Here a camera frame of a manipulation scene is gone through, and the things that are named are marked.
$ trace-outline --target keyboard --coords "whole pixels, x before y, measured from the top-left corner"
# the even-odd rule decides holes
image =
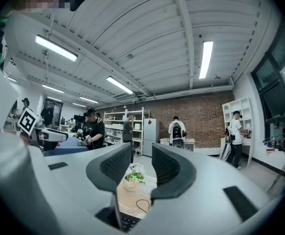
[[[130,233],[135,225],[140,221],[140,218],[127,215],[120,212],[121,222],[122,222],[122,231]]]

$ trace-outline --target white t-shirt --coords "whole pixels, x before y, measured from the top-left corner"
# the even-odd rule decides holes
[[[241,144],[242,139],[240,135],[239,129],[241,128],[241,124],[239,120],[232,119],[230,123],[230,127],[232,130],[232,135],[235,135],[235,140],[233,140],[232,144]]]

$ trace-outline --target black t-shirt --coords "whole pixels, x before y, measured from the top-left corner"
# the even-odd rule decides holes
[[[133,139],[132,123],[125,121],[123,125],[123,141],[131,141]]]
[[[89,135],[92,138],[97,135],[101,134],[102,137],[90,145],[87,146],[88,150],[99,149],[103,147],[104,141],[104,123],[100,118],[97,118],[95,122],[86,122],[83,126],[83,135]]]
[[[52,108],[49,107],[47,109],[43,109],[40,115],[45,120],[45,125],[49,125],[52,123],[52,119],[53,119],[53,109]]]

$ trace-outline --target computer monitor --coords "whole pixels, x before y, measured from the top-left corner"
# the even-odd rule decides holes
[[[74,115],[74,119],[75,119],[77,122],[84,122],[85,117],[84,117],[84,116],[79,116],[79,115]]]

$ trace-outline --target white refrigerator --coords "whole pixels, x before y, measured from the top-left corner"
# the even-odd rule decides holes
[[[160,125],[156,118],[146,118],[143,121],[142,154],[152,157],[152,144],[159,142]]]

